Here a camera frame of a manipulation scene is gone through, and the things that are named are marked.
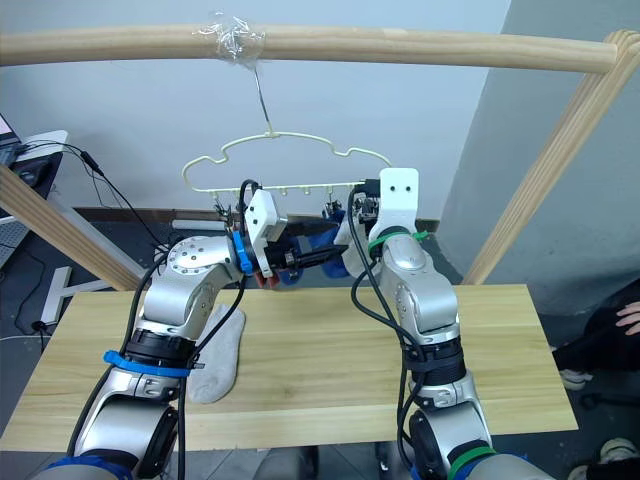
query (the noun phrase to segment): black cable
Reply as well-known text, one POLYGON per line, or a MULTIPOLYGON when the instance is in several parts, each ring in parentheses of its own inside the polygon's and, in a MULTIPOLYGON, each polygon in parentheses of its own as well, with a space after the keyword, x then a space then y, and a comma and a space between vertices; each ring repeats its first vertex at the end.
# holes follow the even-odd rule
POLYGON ((43 330, 38 330, 38 332, 40 333, 40 355, 42 355, 44 353, 44 334, 43 330))
POLYGON ((186 423, 185 423, 185 404, 187 397, 187 379, 180 379, 180 393, 178 396, 178 480, 185 479, 186 470, 186 423))
POLYGON ((233 312, 236 310, 236 308, 238 308, 238 305, 242 300, 242 296, 244 295, 246 285, 247 285, 247 277, 243 276, 242 280, 240 280, 240 287, 238 290, 238 294, 236 295, 236 299, 233 301, 233 304, 231 304, 231 307, 229 307, 229 310, 227 311, 227 313, 224 314, 224 316, 220 319, 220 321, 216 324, 216 326, 211 329, 211 331, 207 334, 207 336, 204 337, 202 342, 200 342, 200 344, 196 347, 196 349, 193 352, 193 355, 191 356, 193 361, 196 361, 196 358, 198 357, 198 355, 200 355, 200 352, 202 352, 202 349, 207 346, 207 343, 209 343, 209 341, 213 338, 213 336, 216 333, 218 333, 218 330, 220 330, 224 326, 224 324, 227 323, 227 320, 231 318, 231 315, 233 315, 233 312))
MULTIPOLYGON (((136 291, 133 294, 133 300, 131 301, 131 308, 129 309, 129 319, 127 321, 127 329, 124 334, 124 339, 122 340, 122 346, 120 347, 121 356, 125 354, 127 343, 129 343, 129 339, 131 339, 131 335, 133 334, 133 328, 136 322, 136 314, 138 313, 138 304, 140 302, 140 297, 142 296, 142 291, 144 290, 144 287, 146 286, 149 279, 151 278, 151 275, 153 275, 153 272, 155 271, 155 269, 158 268, 158 266, 164 261, 167 255, 169 255, 168 251, 163 252, 156 259, 156 261, 151 266, 151 268, 149 268, 145 272, 144 276, 142 277, 142 279, 140 279, 140 282, 136 287, 136 291)), ((98 392, 107 381, 107 378, 109 378, 109 372, 111 371, 112 368, 113 368, 113 365, 109 366, 109 368, 107 368, 107 370, 102 374, 102 377, 100 377, 100 380, 98 380, 98 383, 96 384, 96 386, 93 387, 93 390, 89 395, 89 398, 87 398, 87 401, 84 404, 84 407, 82 408, 82 412, 78 417, 78 421, 76 422, 76 425, 73 429, 73 433, 71 434, 71 438, 69 439, 69 444, 67 446, 67 456, 69 457, 72 457, 75 453, 76 441, 78 440, 78 435, 80 435, 80 430, 84 425, 84 422, 87 418, 87 415, 89 414, 89 410, 91 409, 93 402, 95 402, 96 397, 98 396, 98 392)))
POLYGON ((153 275, 153 272, 156 268, 158 268, 169 255, 169 251, 162 252, 156 261, 151 265, 144 276, 140 279, 138 286, 136 287, 136 291, 133 294, 133 299, 131 300, 131 308, 129 309, 129 320, 127 321, 127 329, 125 330, 124 338, 122 340, 122 345, 120 346, 120 356, 124 355, 127 350, 127 343, 131 339, 131 335, 133 335, 133 328, 136 324, 136 315, 138 314, 138 304, 140 303, 140 297, 142 296, 142 291, 144 287, 147 285, 147 282, 153 275))
MULTIPOLYGON (((362 305, 357 300, 356 290, 358 285, 356 285, 355 282, 354 282, 354 286, 352 286, 352 289, 351 289, 352 291, 351 300, 353 301, 356 308, 361 310, 363 313, 393 328, 396 331, 396 334, 399 336, 399 338, 400 338, 400 334, 402 334, 402 337, 407 339, 409 343, 411 343, 411 346, 413 347, 414 352, 418 356, 418 359, 420 361, 424 361, 424 353, 422 352, 422 349, 420 348, 416 340, 413 338, 413 336, 409 332, 407 332, 405 329, 400 327, 396 322, 395 317, 393 316, 393 312, 391 311, 391 308, 389 307, 389 304, 387 303, 386 299, 382 295, 382 292, 380 291, 380 287, 378 286, 378 282, 375 279, 375 276, 373 275, 373 271, 371 270, 371 267, 369 266, 367 257, 365 255, 362 244, 360 243, 360 239, 358 238, 358 234, 353 221, 353 201, 354 201, 355 194, 356 194, 356 190, 355 189, 351 190, 351 192, 349 192, 349 198, 347 200, 346 215, 347 215, 347 221, 349 223, 349 230, 351 232, 351 236, 353 237, 353 242, 356 246, 356 250, 358 251, 358 255, 360 256, 360 260, 362 261, 362 266, 364 267, 364 273, 366 273, 366 275, 369 277, 369 282, 371 283, 371 286, 373 287, 373 290, 376 296, 378 297, 378 300, 380 301, 382 308, 387 314, 387 318, 384 318, 382 317, 382 315, 379 315, 376 312, 364 307, 364 305, 362 305)), ((406 348, 406 343, 402 339, 400 339, 400 347, 403 349, 403 370, 404 370, 405 368, 404 367, 404 349, 406 348)), ((415 397, 417 396, 417 394, 419 393, 420 389, 424 384, 424 378, 425 378, 424 373, 421 373, 418 375, 414 388, 411 390, 411 394, 407 398, 407 402, 405 402, 404 406, 400 410, 399 415, 397 415, 398 429, 397 429, 396 440, 398 442, 398 450, 400 452, 400 457, 402 459, 403 464, 407 468, 407 470, 411 470, 412 465, 404 448, 404 438, 406 437, 406 434, 404 432, 404 421, 406 419, 407 412, 411 406, 411 402, 413 402, 413 400, 415 399, 415 397)), ((398 395, 398 399, 400 400, 402 396, 404 396, 404 392, 398 395)))
POLYGON ((44 141, 44 142, 45 143, 38 143, 38 144, 31 144, 31 145, 29 145, 29 143, 26 143, 25 145, 28 145, 28 148, 26 150, 24 150, 22 153, 25 153, 25 152, 28 152, 28 151, 31 151, 31 150, 35 150, 36 148, 40 148, 40 147, 44 147, 44 146, 48 146, 48 145, 60 145, 60 146, 66 147, 68 149, 69 153, 71 153, 72 155, 75 155, 76 157, 78 157, 82 161, 83 165, 88 166, 92 171, 94 171, 100 177, 102 177, 104 179, 104 182, 109 186, 109 188, 113 189, 120 196, 120 198, 122 198, 122 200, 124 200, 124 202, 129 207, 129 210, 131 210, 131 212, 134 214, 136 219, 145 228, 145 230, 147 231, 149 236, 151 236, 151 238, 153 238, 153 240, 156 242, 156 245, 154 245, 154 246, 156 248, 160 249, 160 250, 165 250, 165 248, 162 246, 163 242, 161 242, 158 239, 158 237, 155 236, 155 234, 151 231, 151 229, 146 224, 146 222, 142 219, 142 217, 140 216, 138 211, 135 208, 133 208, 133 206, 131 205, 129 200, 127 200, 127 198, 122 194, 122 192, 120 192, 120 190, 118 190, 116 188, 116 186, 113 183, 111 183, 111 181, 106 177, 104 172, 102 172, 100 167, 98 167, 98 164, 95 162, 95 160, 93 160, 93 158, 91 158, 91 155, 89 155, 88 152, 86 152, 85 150, 82 150, 79 147, 76 147, 75 145, 71 145, 69 143, 56 142, 56 141, 53 141, 53 140, 47 140, 47 141, 44 141))
MULTIPOLYGON (((16 247, 13 247, 11 245, 7 245, 6 243, 0 243, 0 247, 9 248, 11 250, 15 250, 16 249, 16 247)), ((20 330, 20 332, 23 335, 34 335, 37 332, 36 331, 33 331, 31 333, 27 332, 24 328, 22 328, 22 325, 20 325, 19 319, 20 319, 20 314, 22 313, 22 308, 24 307, 24 305, 31 298, 31 296, 36 292, 36 290, 38 290, 38 288, 40 288, 40 285, 42 285, 42 279, 44 278, 44 272, 47 269, 47 265, 42 260, 40 260, 38 257, 36 257, 35 255, 32 255, 31 252, 29 252, 28 250, 24 249, 22 251, 29 258, 31 258, 31 260, 33 260, 34 262, 37 262, 38 264, 40 264, 40 274, 38 275, 38 281, 36 282, 36 284, 31 288, 31 290, 29 290, 29 293, 27 293, 27 295, 22 299, 22 301, 20 302, 20 305, 18 305, 18 309, 16 310, 16 313, 15 313, 15 315, 13 317, 13 325, 18 330, 20 330)))
MULTIPOLYGON (((369 268, 372 269, 375 265, 376 265, 376 261, 374 260, 369 266, 369 268)), ((415 349, 417 346, 417 343, 415 342, 415 339, 411 336, 411 334, 407 330, 405 330, 404 328, 402 328, 400 325, 396 323, 389 322, 388 319, 384 318, 382 315, 374 312, 373 310, 368 309, 367 307, 362 305, 362 303, 360 303, 360 300, 358 300, 358 293, 357 293, 358 287, 360 287, 360 284, 366 274, 367 272, 363 271, 356 278, 356 280, 353 282, 353 285, 351 286, 351 301, 353 302, 354 306, 365 315, 368 315, 371 318, 392 328, 396 332, 398 340, 400 341, 400 347, 402 349, 405 348, 405 343, 403 341, 403 338, 407 338, 410 342, 412 342, 412 346, 415 349)), ((407 381, 407 368, 404 365, 404 351, 403 351, 402 352, 402 370, 400 372, 400 388, 398 389, 398 406, 396 410, 396 420, 397 420, 398 428, 401 429, 402 436, 405 438, 405 440, 408 441, 409 444, 411 444, 411 439, 404 432, 404 421, 407 416, 408 408, 411 406, 411 402, 413 402, 416 395, 420 391, 420 388, 422 388, 424 379, 423 378, 421 379, 420 377, 418 378, 418 381, 416 382, 416 386, 419 385, 419 387, 414 388, 411 391, 411 394, 409 396, 410 401, 408 400, 408 406, 407 404, 404 403, 404 390, 406 387, 406 381, 407 381)))
POLYGON ((109 180, 105 175, 101 175, 102 178, 104 178, 105 182, 107 182, 107 185, 109 185, 111 188, 113 188, 115 190, 115 192, 120 195, 120 198, 122 198, 122 200, 124 201, 124 203, 127 204, 127 206, 129 207, 129 210, 131 210, 131 213, 133 213, 136 218, 138 219, 138 221, 142 224, 142 226, 145 228, 145 230, 147 231, 147 233, 151 236, 151 238, 153 238, 156 243, 158 244, 157 247, 158 248, 164 248, 162 247, 163 243, 158 239, 158 237, 156 237, 154 235, 154 233, 151 231, 151 229, 149 228, 149 225, 147 225, 145 223, 144 220, 142 220, 142 217, 140 216, 140 214, 138 213, 138 211, 133 208, 133 205, 131 205, 131 203, 129 203, 129 200, 127 200, 127 197, 125 197, 122 192, 120 190, 118 190, 118 188, 111 183, 111 180, 109 180))

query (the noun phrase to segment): sock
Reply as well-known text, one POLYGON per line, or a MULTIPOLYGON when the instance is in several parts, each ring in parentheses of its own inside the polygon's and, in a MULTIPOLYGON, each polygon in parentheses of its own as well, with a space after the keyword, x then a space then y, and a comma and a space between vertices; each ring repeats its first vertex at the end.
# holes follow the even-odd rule
MULTIPOLYGON (((229 310, 228 305, 220 305, 209 317, 198 339, 198 344, 229 310)), ((204 368, 191 371, 187 379, 187 395, 194 403, 212 403, 224 397, 236 379, 238 349, 244 329, 244 312, 236 309, 227 323, 216 333, 200 353, 198 363, 204 368)))

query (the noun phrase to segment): green cable tie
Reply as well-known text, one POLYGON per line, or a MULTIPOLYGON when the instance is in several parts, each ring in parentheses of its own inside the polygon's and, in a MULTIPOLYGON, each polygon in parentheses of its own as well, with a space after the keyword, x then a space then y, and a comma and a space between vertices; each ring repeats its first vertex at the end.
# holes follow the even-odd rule
MULTIPOLYGON (((383 235, 381 237, 376 238, 373 242, 371 242, 369 244, 369 252, 371 252, 371 250, 373 250, 374 248, 376 248, 378 245, 380 245, 381 243, 386 242, 387 240, 389 240, 391 237, 395 236, 395 235, 400 235, 403 234, 405 232, 393 232, 393 233, 388 233, 387 235, 383 235)), ((424 232, 416 232, 414 234, 411 235, 413 238, 415 238, 416 240, 420 241, 423 238, 426 238, 427 236, 429 236, 429 232, 427 232, 426 230, 424 232)))
POLYGON ((456 461, 451 465, 451 470, 449 470, 449 475, 447 475, 447 480, 454 480, 458 471, 464 467, 467 463, 475 460, 478 457, 482 457, 484 455, 493 455, 497 453, 491 447, 476 447, 472 448, 468 452, 463 453, 456 461))

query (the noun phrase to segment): computer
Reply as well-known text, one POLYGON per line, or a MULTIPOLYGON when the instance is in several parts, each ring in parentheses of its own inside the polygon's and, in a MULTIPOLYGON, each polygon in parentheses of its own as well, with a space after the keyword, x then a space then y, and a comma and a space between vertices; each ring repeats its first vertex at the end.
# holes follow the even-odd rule
POLYGON ((9 123, 0 114, 0 165, 10 167, 16 161, 19 147, 22 145, 20 138, 9 126, 9 123))

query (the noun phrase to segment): hanger hook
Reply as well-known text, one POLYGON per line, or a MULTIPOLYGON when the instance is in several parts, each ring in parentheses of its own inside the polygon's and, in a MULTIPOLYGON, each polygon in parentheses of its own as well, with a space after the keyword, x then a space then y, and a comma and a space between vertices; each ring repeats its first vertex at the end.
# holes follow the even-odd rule
POLYGON ((258 68, 253 67, 253 74, 256 77, 256 87, 258 87, 258 97, 260 98, 260 105, 262 106, 262 113, 264 113, 264 119, 267 122, 267 128, 269 133, 273 133, 273 127, 271 126, 271 120, 269 120, 269 113, 267 112, 267 106, 264 103, 264 97, 262 96, 262 88, 260 87, 260 77, 258 76, 258 68))

